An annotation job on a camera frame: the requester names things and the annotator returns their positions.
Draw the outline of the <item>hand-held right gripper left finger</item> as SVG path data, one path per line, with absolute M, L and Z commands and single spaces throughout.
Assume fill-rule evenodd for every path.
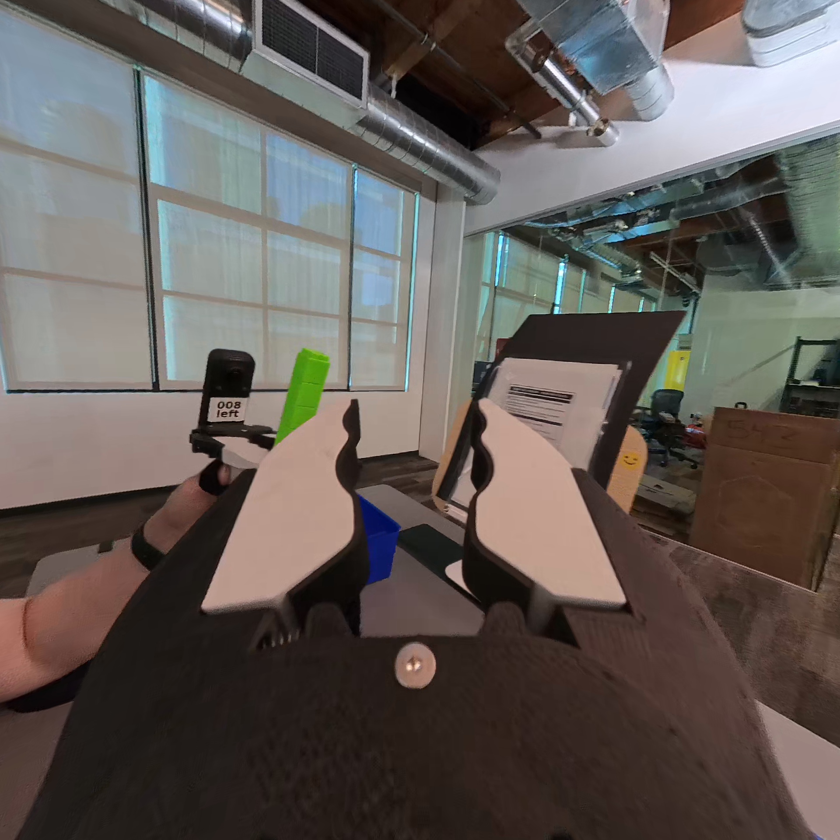
M 321 409 L 261 460 L 200 605 L 205 615 L 272 610 L 284 633 L 318 603 L 347 612 L 369 577 L 354 486 L 356 399 Z

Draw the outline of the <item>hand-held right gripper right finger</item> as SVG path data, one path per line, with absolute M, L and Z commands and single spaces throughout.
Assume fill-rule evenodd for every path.
M 470 411 L 473 496 L 460 574 L 480 608 L 514 605 L 539 636 L 565 610 L 620 613 L 627 597 L 568 461 L 488 399 Z

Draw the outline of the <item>long green block bar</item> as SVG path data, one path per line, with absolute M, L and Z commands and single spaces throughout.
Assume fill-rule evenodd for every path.
M 302 348 L 292 368 L 285 402 L 277 424 L 274 447 L 315 417 L 330 373 L 325 353 Z

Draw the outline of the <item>blue plastic bin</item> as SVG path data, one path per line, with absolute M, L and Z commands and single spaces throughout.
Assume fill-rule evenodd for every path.
M 370 585 L 392 574 L 400 525 L 362 497 L 359 505 L 369 554 L 367 585 Z

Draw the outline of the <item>person's left forearm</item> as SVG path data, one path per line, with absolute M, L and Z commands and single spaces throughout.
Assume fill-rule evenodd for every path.
M 66 677 L 99 649 L 148 576 L 127 541 L 32 597 L 1 600 L 1 703 Z

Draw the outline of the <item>person's left hand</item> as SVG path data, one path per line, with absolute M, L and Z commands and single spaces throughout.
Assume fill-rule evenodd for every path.
M 145 538 L 169 553 L 189 528 L 217 502 L 243 473 L 213 460 L 196 476 L 179 484 L 145 525 Z

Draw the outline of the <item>document display board with stand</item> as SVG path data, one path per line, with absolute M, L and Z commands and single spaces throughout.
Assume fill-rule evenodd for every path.
M 442 512 L 467 523 L 470 411 L 480 399 L 527 425 L 573 471 L 604 489 L 637 399 L 679 321 L 674 311 L 529 316 L 490 363 L 464 419 L 454 422 L 434 491 Z

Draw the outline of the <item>grey mesh office chair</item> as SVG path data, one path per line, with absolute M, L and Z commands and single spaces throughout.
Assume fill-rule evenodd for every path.
M 648 455 L 658 456 L 660 468 L 666 468 L 671 460 L 676 460 L 696 471 L 699 463 L 684 455 L 686 427 L 678 417 L 681 402 L 683 391 L 656 389 L 648 406 L 635 406 L 633 422 Z

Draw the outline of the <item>cardboard box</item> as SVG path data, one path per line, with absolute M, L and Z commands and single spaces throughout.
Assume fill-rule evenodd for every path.
M 838 515 L 838 420 L 717 407 L 689 545 L 812 590 Z

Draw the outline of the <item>large paned window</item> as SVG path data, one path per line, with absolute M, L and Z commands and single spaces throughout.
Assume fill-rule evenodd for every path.
M 1 4 L 1 388 L 403 393 L 418 195 Z

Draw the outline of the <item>metal shelf rack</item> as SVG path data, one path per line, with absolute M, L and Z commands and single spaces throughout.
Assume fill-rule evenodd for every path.
M 838 339 L 795 339 L 779 412 L 838 419 Z

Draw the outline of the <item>white vent grille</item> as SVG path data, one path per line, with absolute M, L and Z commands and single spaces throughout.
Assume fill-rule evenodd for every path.
M 300 2 L 253 2 L 251 51 L 243 69 L 272 66 L 365 110 L 369 51 Z

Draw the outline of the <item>spiral silver duct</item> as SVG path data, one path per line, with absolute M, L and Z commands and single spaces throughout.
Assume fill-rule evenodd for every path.
M 326 90 L 272 66 L 243 69 L 251 51 L 253 2 L 104 2 L 153 33 L 256 87 L 351 133 L 406 167 L 442 183 L 470 205 L 488 205 L 499 174 L 444 131 L 369 82 L 367 108 L 357 110 Z

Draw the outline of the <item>large silver duct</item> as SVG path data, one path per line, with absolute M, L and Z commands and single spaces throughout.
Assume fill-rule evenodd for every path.
M 596 95 L 622 90 L 642 121 L 658 120 L 671 105 L 674 89 L 661 59 L 669 2 L 519 2 L 519 7 L 527 20 L 506 38 L 506 53 L 593 144 L 614 146 L 617 128 L 571 82 L 562 59 Z

